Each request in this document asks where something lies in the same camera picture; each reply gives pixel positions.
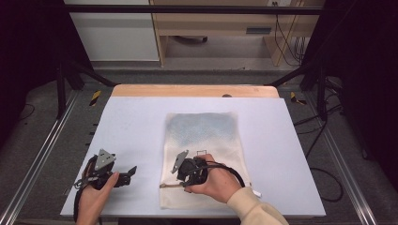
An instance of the table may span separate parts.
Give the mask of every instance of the table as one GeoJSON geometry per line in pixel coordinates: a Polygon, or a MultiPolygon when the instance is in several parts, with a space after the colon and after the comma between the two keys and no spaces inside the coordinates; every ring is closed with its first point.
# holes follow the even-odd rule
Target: table
{"type": "MultiPolygon", "coordinates": [[[[271,0],[150,0],[150,5],[272,7],[271,0]]],[[[280,7],[323,7],[325,0],[274,1],[280,7]]],[[[153,13],[161,65],[164,66],[169,36],[262,36],[274,66],[279,66],[292,37],[310,38],[317,15],[227,15],[195,13],[153,13]]]]}
{"type": "MultiPolygon", "coordinates": [[[[234,218],[235,213],[226,206],[217,210],[160,209],[158,194],[167,112],[228,111],[238,114],[246,165],[253,188],[263,194],[261,200],[286,217],[324,216],[284,100],[270,86],[120,84],[108,100],[76,180],[86,162],[104,148],[116,154],[114,171],[138,168],[129,186],[113,190],[103,216],[234,218]]],[[[61,215],[73,214],[75,193],[73,188],[61,215]]]]}

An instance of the human hand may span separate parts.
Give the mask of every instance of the human hand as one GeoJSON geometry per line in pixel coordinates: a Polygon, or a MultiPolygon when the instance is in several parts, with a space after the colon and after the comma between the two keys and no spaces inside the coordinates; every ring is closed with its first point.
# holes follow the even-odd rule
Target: human hand
{"type": "MultiPolygon", "coordinates": [[[[198,157],[203,158],[208,165],[214,164],[210,162],[215,161],[210,154],[198,157]]],[[[207,180],[204,184],[184,188],[189,193],[205,194],[221,203],[227,203],[229,198],[239,189],[241,189],[241,185],[235,176],[222,168],[209,168],[207,180]]]]}
{"type": "Polygon", "coordinates": [[[97,223],[97,219],[99,218],[118,178],[119,172],[114,172],[101,190],[97,190],[90,185],[84,188],[82,197],[79,201],[79,216],[76,221],[77,225],[93,225],[97,223]]]}

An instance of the white sleeve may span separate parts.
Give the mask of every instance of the white sleeve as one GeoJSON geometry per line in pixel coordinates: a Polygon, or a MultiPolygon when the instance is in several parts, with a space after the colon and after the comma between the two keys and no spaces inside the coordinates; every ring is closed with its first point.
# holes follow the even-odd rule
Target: white sleeve
{"type": "Polygon", "coordinates": [[[235,192],[227,205],[240,218],[242,225],[280,225],[288,224],[282,214],[272,205],[260,202],[251,187],[244,187],[235,192]]]}

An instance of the white cloth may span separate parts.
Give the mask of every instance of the white cloth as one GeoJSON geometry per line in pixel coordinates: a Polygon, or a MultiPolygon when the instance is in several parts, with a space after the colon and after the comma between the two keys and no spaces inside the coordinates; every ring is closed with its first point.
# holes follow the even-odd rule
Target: white cloth
{"type": "Polygon", "coordinates": [[[169,113],[166,118],[160,185],[161,208],[226,207],[208,196],[186,193],[183,187],[173,187],[180,183],[176,180],[177,172],[171,173],[176,156],[187,149],[187,158],[203,155],[205,152],[202,151],[206,150],[217,162],[235,169],[246,186],[251,185],[238,135],[237,116],[234,113],[169,113]]]}

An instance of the cuff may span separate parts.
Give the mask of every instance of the cuff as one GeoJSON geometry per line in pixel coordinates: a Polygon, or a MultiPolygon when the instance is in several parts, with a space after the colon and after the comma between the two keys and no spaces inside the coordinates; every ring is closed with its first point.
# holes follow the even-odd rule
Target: cuff
{"type": "Polygon", "coordinates": [[[235,192],[226,204],[237,213],[240,219],[243,219],[260,203],[251,187],[243,187],[235,192]]]}

